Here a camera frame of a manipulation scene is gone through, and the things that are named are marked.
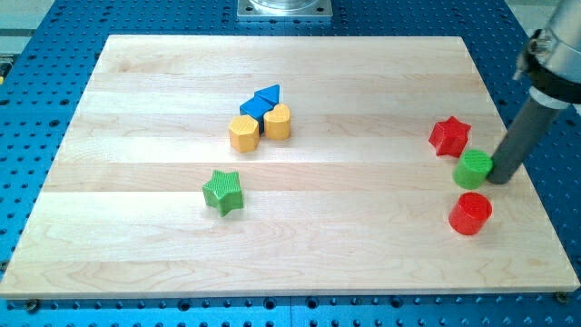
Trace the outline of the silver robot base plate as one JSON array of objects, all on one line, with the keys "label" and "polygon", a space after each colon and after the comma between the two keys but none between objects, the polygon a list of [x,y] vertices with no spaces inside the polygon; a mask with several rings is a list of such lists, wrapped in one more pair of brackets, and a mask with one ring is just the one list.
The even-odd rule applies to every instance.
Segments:
[{"label": "silver robot base plate", "polygon": [[331,17],[331,0],[239,0],[237,16],[263,17]]}]

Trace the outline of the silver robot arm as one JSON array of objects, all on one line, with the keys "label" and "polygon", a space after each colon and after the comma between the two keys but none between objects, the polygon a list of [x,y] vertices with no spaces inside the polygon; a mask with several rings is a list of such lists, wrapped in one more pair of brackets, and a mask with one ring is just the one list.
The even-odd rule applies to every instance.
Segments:
[{"label": "silver robot arm", "polygon": [[526,74],[543,94],[580,104],[580,0],[562,0],[525,42],[514,79]]}]

